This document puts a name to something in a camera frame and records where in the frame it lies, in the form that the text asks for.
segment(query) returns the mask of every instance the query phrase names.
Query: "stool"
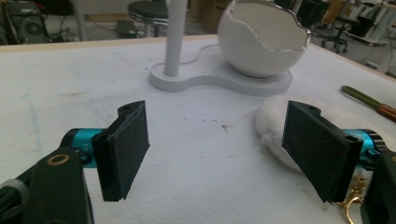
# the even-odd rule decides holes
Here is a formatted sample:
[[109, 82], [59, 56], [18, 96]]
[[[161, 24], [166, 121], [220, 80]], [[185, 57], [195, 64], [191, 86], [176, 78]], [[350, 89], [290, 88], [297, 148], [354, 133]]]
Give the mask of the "stool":
[[341, 26], [337, 35], [326, 35], [325, 37], [323, 37], [323, 39], [321, 41], [321, 46], [325, 49], [326, 42], [332, 41], [332, 42], [334, 42], [334, 48], [335, 48], [336, 53], [340, 53], [340, 47], [342, 45], [344, 45], [343, 52], [347, 53], [347, 41], [345, 39], [341, 38], [341, 34], [345, 31], [347, 24], [358, 25], [360, 22], [358, 20], [350, 19], [349, 17], [344, 17], [344, 16], [337, 16], [335, 18], [335, 20], [342, 22], [343, 25]]
[[144, 23], [145, 37], [150, 37], [151, 26], [154, 36], [160, 36], [159, 25], [168, 24], [168, 9], [165, 1], [137, 1], [128, 5], [129, 16]]

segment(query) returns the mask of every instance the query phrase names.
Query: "white table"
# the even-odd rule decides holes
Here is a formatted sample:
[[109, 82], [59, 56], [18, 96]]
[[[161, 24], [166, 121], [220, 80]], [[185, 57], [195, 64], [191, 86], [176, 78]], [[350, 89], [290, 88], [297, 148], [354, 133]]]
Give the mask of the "white table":
[[[183, 55], [216, 42], [189, 37]], [[68, 130], [105, 128], [118, 107], [146, 100], [151, 147], [127, 200], [104, 203], [96, 171], [85, 171], [96, 223], [344, 223], [337, 206], [260, 146], [254, 116], [264, 97], [150, 86], [164, 50], [163, 38], [0, 47], [0, 183]], [[286, 93], [335, 101], [395, 134], [395, 123], [339, 91], [347, 84], [396, 105], [391, 79], [312, 45], [290, 72]]]

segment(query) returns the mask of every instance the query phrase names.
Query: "floor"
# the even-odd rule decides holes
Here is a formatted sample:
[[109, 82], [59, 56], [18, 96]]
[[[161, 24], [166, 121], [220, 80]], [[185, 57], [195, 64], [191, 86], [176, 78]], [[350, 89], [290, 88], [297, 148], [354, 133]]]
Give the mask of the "floor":
[[[73, 16], [47, 16], [45, 18], [46, 27], [52, 36], [62, 36], [64, 41], [78, 41], [78, 29], [75, 18]], [[135, 24], [137, 29], [137, 36], [143, 37], [143, 27], [141, 24]], [[119, 39], [117, 32], [117, 23], [115, 21], [99, 22], [92, 17], [86, 17], [86, 32], [88, 41]], [[312, 30], [311, 43], [321, 46], [321, 39], [323, 35], [328, 34], [329, 31], [323, 29]], [[199, 23], [187, 24], [185, 35], [207, 35], [208, 33], [201, 27]], [[166, 36], [166, 27], [160, 30], [160, 36]], [[357, 39], [353, 39], [344, 35], [344, 39], [348, 41], [348, 52], [341, 52], [340, 55], [348, 58], [356, 63], [376, 69], [383, 72], [390, 77], [395, 77], [396, 63], [388, 63], [389, 58], [393, 61], [393, 46], [396, 46], [396, 39], [393, 36], [385, 36], [382, 41], [386, 43], [383, 46], [369, 46]], [[327, 45], [327, 49], [334, 51], [332, 44]]]

